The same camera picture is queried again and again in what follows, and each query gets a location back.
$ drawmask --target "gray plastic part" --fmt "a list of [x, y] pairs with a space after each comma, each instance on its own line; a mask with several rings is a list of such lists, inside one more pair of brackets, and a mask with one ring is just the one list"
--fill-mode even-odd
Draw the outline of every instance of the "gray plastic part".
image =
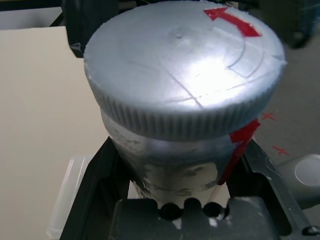
[[280, 79], [284, 49], [246, 12], [229, 7], [212, 19], [204, 11], [220, 8], [226, 6], [166, 1], [104, 23], [84, 52], [102, 111], [136, 134], [175, 141], [222, 136], [253, 121]]
[[308, 154], [277, 167], [302, 209], [320, 204], [320, 155]]

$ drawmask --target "red tape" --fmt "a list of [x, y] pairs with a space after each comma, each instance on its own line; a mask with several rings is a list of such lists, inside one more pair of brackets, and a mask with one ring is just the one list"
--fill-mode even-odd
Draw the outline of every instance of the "red tape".
[[212, 21], [217, 18], [222, 18], [229, 23], [232, 23], [238, 27], [245, 37], [260, 37], [261, 34], [252, 26], [252, 24], [226, 12], [228, 7], [219, 7], [213, 9], [203, 10]]
[[244, 154], [248, 143], [250, 142], [252, 136], [254, 135], [255, 131], [259, 126], [260, 126], [260, 123], [258, 122], [258, 119], [255, 119], [254, 121], [244, 126], [243, 128], [229, 134], [231, 142], [239, 143], [239, 144], [236, 147], [236, 149], [233, 151], [231, 159], [226, 169], [224, 170], [218, 182], [218, 185], [222, 185], [226, 182], [232, 170], [237, 165], [239, 159]]

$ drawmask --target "beige surface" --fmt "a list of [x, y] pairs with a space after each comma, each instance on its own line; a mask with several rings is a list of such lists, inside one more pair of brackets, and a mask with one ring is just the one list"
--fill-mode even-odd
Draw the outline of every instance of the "beige surface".
[[107, 137], [64, 27], [0, 31], [0, 239], [47, 239], [70, 157]]

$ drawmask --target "red marking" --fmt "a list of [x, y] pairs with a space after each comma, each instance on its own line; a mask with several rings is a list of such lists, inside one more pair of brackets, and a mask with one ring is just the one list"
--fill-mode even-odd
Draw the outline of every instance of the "red marking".
[[262, 113], [263, 114], [263, 118], [262, 120], [265, 120], [265, 119], [272, 119], [273, 121], [277, 121], [277, 119], [273, 118], [271, 115], [273, 115], [274, 113], [273, 112], [270, 112], [269, 114], [266, 114], [266, 113]]
[[250, 142], [252, 136], [254, 135], [257, 128], [260, 126], [258, 119], [255, 119], [247, 126], [229, 134], [232, 143], [239, 143], [234, 152], [232, 153], [231, 159], [225, 168], [218, 185], [222, 185], [226, 182], [228, 177], [230, 176], [232, 170], [237, 165], [239, 159], [244, 154], [247, 144]]
[[203, 10], [212, 21], [216, 18], [222, 18], [229, 23], [232, 23], [238, 27], [245, 37], [260, 37], [261, 34], [256, 31], [256, 29], [248, 22], [233, 16], [229, 13], [226, 13], [228, 7], [212, 8]]
[[276, 146], [272, 146], [275, 150], [279, 151], [278, 154], [281, 155], [281, 154], [284, 154], [284, 155], [287, 155], [289, 156], [289, 153], [286, 152], [286, 150], [284, 148], [278, 148]]

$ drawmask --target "bottle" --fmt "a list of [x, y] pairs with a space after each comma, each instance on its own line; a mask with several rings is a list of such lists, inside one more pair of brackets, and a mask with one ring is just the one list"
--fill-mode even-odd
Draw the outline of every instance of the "bottle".
[[84, 52], [104, 126], [139, 195], [159, 208], [207, 203], [259, 126], [285, 64], [268, 26], [207, 1], [124, 12]]

